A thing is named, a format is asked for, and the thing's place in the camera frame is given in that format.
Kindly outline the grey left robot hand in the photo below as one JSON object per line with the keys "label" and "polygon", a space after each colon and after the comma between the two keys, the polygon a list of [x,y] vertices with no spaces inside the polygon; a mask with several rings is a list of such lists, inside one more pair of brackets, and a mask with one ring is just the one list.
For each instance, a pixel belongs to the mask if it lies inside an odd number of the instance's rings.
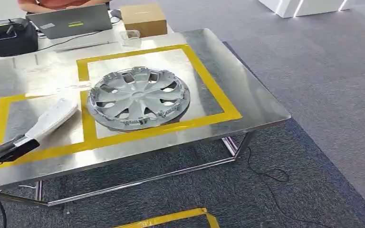
{"label": "grey left robot hand", "polygon": [[38,148],[40,143],[21,134],[0,144],[0,162],[13,162],[26,153]]}

